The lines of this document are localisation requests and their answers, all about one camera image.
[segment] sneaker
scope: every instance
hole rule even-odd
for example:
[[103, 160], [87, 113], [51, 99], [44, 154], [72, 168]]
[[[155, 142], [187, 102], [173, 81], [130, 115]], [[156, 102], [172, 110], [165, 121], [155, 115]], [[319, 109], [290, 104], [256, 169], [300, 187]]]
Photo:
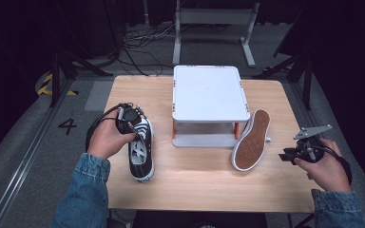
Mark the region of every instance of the sneaker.
[[152, 161], [153, 126], [143, 116], [140, 123], [131, 127], [136, 133], [136, 138], [128, 144], [129, 169], [136, 181], [147, 182], [155, 173]]
[[254, 112], [233, 149], [232, 163], [237, 170], [250, 170], [259, 162], [269, 122], [268, 112], [262, 109]]

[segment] black and white shoe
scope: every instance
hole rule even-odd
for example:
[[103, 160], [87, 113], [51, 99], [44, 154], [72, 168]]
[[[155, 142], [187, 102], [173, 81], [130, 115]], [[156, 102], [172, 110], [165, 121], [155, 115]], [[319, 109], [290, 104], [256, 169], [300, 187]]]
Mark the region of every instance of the black and white shoe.
[[152, 160], [153, 126], [143, 116], [140, 123], [131, 127], [136, 133], [136, 138], [128, 144], [129, 168], [136, 181], [147, 182], [155, 173]]

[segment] person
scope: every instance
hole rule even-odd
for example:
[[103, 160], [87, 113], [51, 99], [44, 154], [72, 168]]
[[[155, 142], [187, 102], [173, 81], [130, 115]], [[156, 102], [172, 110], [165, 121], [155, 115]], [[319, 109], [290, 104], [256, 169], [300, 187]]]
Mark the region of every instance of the person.
[[[108, 113], [106, 120], [95, 129], [87, 152], [76, 164], [50, 227], [106, 227], [106, 181], [110, 171], [107, 159], [135, 138], [135, 133], [123, 135], [119, 132], [114, 123], [118, 113], [119, 109]], [[321, 141], [341, 156], [335, 142]], [[301, 159], [295, 159], [295, 163], [309, 172], [325, 190], [312, 190], [316, 227], [365, 227], [357, 195], [334, 156], [325, 153], [317, 163]]]

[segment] white metal stand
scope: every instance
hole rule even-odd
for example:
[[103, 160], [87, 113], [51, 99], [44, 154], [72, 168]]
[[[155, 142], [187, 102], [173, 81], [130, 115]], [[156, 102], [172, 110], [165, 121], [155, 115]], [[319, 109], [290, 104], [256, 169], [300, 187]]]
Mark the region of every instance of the white metal stand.
[[186, 9], [181, 8], [180, 0], [176, 7], [176, 41], [174, 43], [173, 65], [180, 63], [182, 37], [181, 24], [229, 24], [248, 25], [245, 37], [241, 37], [241, 46], [249, 67], [255, 67], [255, 61], [248, 45], [257, 18], [259, 3], [252, 9]]

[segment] denim jacket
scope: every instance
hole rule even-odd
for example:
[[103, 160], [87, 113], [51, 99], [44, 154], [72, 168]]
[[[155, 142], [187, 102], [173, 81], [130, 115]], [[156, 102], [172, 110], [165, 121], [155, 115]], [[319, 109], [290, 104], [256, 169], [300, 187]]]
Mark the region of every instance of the denim jacket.
[[[106, 227], [110, 163], [82, 154], [50, 227]], [[365, 227], [357, 195], [312, 190], [316, 227]]]

